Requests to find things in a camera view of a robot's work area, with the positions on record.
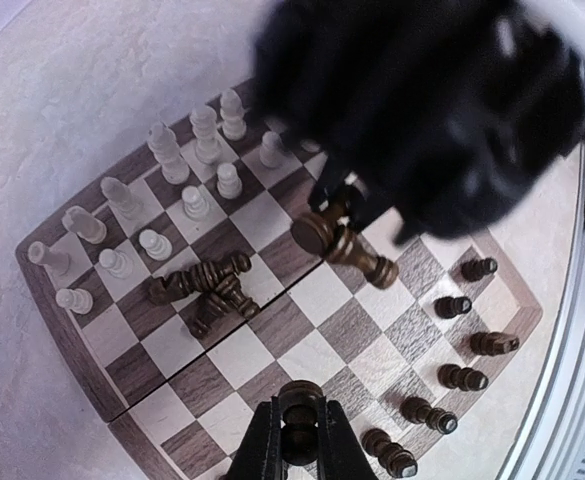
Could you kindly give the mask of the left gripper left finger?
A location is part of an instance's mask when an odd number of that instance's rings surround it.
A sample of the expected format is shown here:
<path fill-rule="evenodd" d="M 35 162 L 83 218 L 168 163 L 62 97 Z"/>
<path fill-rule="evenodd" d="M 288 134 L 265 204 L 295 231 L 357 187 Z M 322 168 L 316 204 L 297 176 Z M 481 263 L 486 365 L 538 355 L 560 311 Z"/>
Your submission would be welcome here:
<path fill-rule="evenodd" d="M 249 423 L 227 480 L 282 480 L 281 409 L 277 397 L 261 402 Z"/>

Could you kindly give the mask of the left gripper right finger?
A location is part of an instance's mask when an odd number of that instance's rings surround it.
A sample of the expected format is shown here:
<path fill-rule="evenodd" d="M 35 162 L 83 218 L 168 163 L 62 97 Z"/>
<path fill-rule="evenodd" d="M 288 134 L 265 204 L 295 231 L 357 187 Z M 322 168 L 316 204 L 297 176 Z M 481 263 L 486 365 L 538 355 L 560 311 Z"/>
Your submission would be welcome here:
<path fill-rule="evenodd" d="M 325 397 L 318 403 L 317 476 L 319 479 L 377 480 L 343 407 Z"/>

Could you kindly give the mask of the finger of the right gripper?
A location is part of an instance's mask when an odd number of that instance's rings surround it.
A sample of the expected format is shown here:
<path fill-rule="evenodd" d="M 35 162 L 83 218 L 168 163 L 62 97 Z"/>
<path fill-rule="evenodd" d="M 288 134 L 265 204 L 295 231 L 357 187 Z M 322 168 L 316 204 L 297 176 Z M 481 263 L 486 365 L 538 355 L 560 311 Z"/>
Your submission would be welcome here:
<path fill-rule="evenodd" d="M 348 226 L 360 233 L 392 207 L 392 194 L 373 179 L 349 174 L 345 184 L 357 190 L 351 200 Z"/>
<path fill-rule="evenodd" d="M 351 167 L 339 156 L 328 154 L 319 178 L 307 200 L 310 209 L 320 210 L 325 202 L 331 204 L 333 201 L 337 201 L 346 210 L 349 210 L 351 207 L 351 187 L 346 185 L 345 180 L 351 172 Z"/>

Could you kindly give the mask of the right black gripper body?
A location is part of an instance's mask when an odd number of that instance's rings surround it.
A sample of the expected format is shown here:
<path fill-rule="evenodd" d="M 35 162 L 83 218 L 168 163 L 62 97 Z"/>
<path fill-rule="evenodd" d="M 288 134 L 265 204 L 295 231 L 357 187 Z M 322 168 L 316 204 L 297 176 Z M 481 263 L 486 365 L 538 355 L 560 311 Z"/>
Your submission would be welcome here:
<path fill-rule="evenodd" d="M 578 54 L 515 1 L 280 1 L 254 44 L 255 109 L 392 194 L 396 244 L 515 209 L 585 141 Z"/>

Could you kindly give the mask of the dark pawn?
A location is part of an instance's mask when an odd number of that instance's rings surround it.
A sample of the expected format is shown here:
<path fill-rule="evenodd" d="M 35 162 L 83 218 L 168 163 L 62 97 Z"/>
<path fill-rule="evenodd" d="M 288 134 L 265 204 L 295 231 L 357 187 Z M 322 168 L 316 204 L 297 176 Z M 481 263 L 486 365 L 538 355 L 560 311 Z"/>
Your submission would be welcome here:
<path fill-rule="evenodd" d="M 361 438 L 361 445 L 392 478 L 409 478 L 418 473 L 418 463 L 414 455 L 399 443 L 393 442 L 384 430 L 367 430 Z"/>
<path fill-rule="evenodd" d="M 486 276 L 494 274 L 498 269 L 498 262 L 487 257 L 483 259 L 472 259 L 461 265 L 461 274 L 468 282 L 477 282 Z"/>
<path fill-rule="evenodd" d="M 321 388 L 307 380 L 284 385 L 278 395 L 284 426 L 282 458 L 289 465 L 305 466 L 318 457 L 318 401 Z"/>
<path fill-rule="evenodd" d="M 467 296 L 441 297 L 434 302 L 434 311 L 442 319 L 452 319 L 467 314 L 472 309 L 472 301 Z"/>

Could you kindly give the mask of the dark king piece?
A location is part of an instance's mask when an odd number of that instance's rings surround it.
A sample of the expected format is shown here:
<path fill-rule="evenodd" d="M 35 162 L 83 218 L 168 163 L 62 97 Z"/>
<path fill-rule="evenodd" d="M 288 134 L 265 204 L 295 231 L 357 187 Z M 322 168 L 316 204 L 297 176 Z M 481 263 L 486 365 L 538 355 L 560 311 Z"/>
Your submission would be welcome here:
<path fill-rule="evenodd" d="M 399 269 L 387 257 L 373 255 L 359 240 L 358 234 L 339 222 L 350 213 L 347 197 L 334 198 L 320 212 L 305 212 L 291 225 L 296 244 L 309 254 L 334 265 L 358 269 L 374 287 L 388 289 L 397 279 Z"/>

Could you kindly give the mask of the dark rook piece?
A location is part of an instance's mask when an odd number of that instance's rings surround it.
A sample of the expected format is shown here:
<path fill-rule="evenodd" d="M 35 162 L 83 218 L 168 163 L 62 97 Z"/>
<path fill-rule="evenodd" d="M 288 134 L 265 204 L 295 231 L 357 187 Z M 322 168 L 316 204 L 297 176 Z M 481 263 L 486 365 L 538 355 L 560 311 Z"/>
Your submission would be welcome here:
<path fill-rule="evenodd" d="M 503 332 L 478 332 L 470 338 L 470 348 L 476 355 L 500 356 L 512 353 L 520 347 L 516 335 Z"/>

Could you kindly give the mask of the dark bishop piece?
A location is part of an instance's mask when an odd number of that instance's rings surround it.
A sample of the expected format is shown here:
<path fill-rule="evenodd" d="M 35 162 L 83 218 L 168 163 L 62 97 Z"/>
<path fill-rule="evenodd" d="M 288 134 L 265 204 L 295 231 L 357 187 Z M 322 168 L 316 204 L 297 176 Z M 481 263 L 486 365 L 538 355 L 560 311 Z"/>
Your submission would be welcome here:
<path fill-rule="evenodd" d="M 453 412 L 433 407 L 420 397 L 406 398 L 401 404 L 400 412 L 408 422 L 424 424 L 442 435 L 449 435 L 458 427 L 458 418 Z"/>

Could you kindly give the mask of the dark queen piece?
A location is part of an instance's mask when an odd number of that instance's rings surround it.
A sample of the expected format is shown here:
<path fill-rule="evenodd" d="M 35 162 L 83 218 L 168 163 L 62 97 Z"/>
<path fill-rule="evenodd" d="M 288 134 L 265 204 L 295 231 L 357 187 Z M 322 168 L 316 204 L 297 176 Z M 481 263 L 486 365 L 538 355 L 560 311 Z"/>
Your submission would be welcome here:
<path fill-rule="evenodd" d="M 489 385 L 489 379 L 483 372 L 456 364 L 440 366 L 437 377 L 444 387 L 464 392 L 482 391 Z"/>

